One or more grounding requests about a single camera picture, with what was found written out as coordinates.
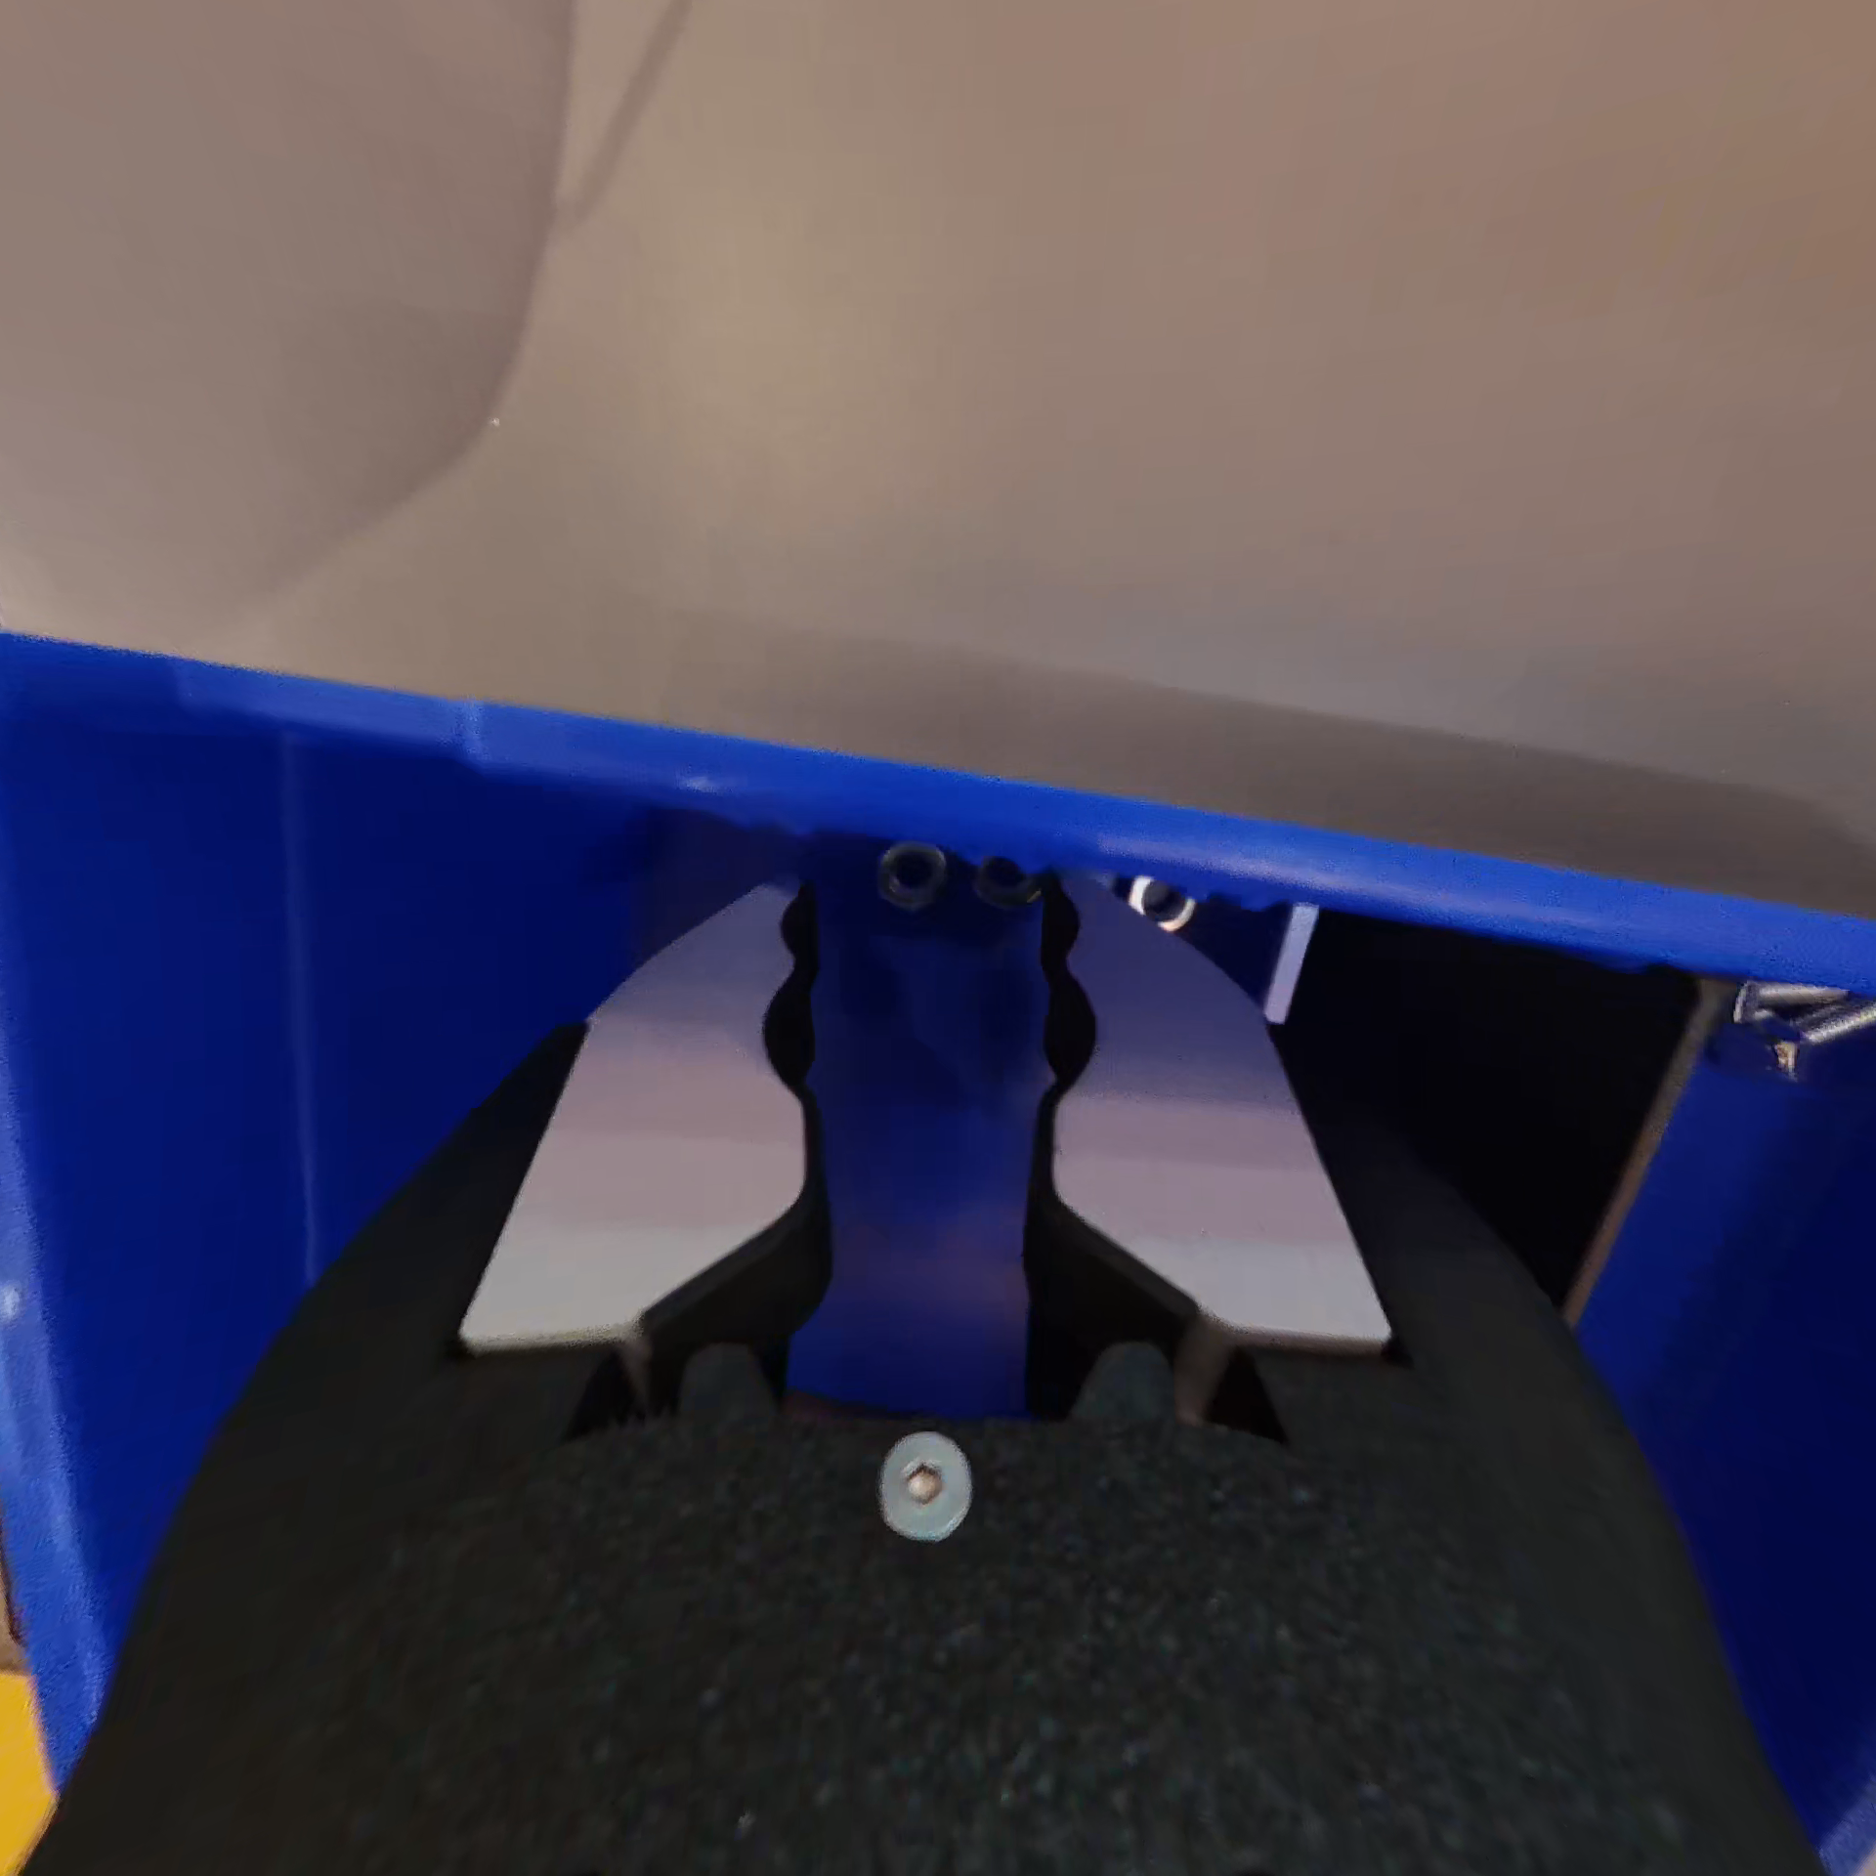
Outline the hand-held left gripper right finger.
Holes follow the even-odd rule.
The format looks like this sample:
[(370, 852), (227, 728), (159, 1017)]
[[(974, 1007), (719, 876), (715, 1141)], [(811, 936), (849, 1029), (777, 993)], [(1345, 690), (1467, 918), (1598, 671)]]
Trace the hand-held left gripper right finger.
[(1114, 1346), (1381, 1358), (1391, 1324), (1255, 999), (1088, 880), (1042, 896), (1026, 1372)]

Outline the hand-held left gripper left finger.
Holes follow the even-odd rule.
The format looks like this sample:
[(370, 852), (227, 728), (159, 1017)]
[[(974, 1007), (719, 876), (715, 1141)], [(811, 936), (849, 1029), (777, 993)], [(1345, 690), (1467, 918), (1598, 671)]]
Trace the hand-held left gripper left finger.
[(598, 1005), (458, 1326), (476, 1356), (629, 1348), (785, 1370), (833, 1275), (817, 904), (755, 886)]

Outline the blue divided storage bin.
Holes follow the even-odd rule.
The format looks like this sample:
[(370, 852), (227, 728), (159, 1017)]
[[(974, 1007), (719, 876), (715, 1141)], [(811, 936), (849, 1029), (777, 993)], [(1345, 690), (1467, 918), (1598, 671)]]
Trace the blue divided storage bin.
[[(1871, 1873), (1871, 1033), (1730, 1019), (1871, 997), (1871, 854), (1006, 674), (861, 732), (915, 704), (982, 744), (3, 637), (23, 1873)], [(1259, 1005), (1381, 1358), (1026, 1372), (1042, 896), (1134, 878)], [(785, 882), (785, 1370), (468, 1352), (586, 1021)]]

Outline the silver bolt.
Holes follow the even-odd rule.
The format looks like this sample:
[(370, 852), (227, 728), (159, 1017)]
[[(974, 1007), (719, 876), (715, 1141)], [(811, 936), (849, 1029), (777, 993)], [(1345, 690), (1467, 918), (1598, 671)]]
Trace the silver bolt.
[(1794, 1073), (1808, 1053), (1871, 1033), (1873, 997), (1750, 980), (1738, 987), (1730, 1019), (1766, 1045), (1782, 1071)]

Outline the yellow storage bin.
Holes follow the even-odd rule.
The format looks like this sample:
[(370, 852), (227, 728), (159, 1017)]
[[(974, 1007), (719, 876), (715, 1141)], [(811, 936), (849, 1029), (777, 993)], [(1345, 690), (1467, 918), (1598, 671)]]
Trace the yellow storage bin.
[(55, 1805), (31, 1679), (1, 1675), (1, 1875), (21, 1871)]

